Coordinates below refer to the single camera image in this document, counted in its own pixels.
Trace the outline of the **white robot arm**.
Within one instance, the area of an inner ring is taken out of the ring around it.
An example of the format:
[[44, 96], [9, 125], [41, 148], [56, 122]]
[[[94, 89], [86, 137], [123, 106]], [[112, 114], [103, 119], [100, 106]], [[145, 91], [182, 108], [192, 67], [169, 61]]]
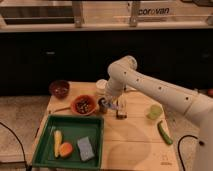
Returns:
[[183, 114], [199, 127], [192, 171], [213, 171], [213, 98], [136, 71], [137, 61], [125, 56], [108, 66], [105, 92], [119, 97], [126, 85]]

